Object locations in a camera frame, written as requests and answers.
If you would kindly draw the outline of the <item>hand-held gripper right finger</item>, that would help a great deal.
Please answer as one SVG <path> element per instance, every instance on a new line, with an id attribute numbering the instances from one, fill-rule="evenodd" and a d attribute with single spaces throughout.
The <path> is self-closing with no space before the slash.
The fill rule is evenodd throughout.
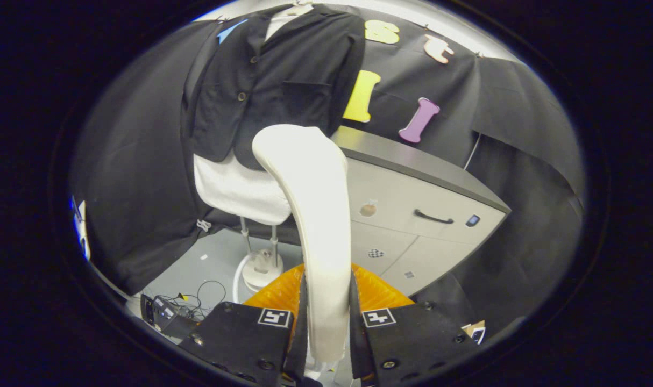
<path id="1" fill-rule="evenodd" d="M 434 302 L 414 302 L 361 266 L 350 279 L 352 375 L 363 385 L 451 379 L 480 346 Z"/>

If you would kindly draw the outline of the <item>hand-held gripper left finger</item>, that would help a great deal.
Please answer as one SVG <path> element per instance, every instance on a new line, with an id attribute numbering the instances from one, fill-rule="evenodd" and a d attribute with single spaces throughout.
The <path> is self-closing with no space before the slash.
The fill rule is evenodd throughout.
<path id="1" fill-rule="evenodd" d="M 180 348 L 225 376 L 254 385 L 300 384 L 308 349 L 304 265 L 246 302 L 221 302 Z"/>

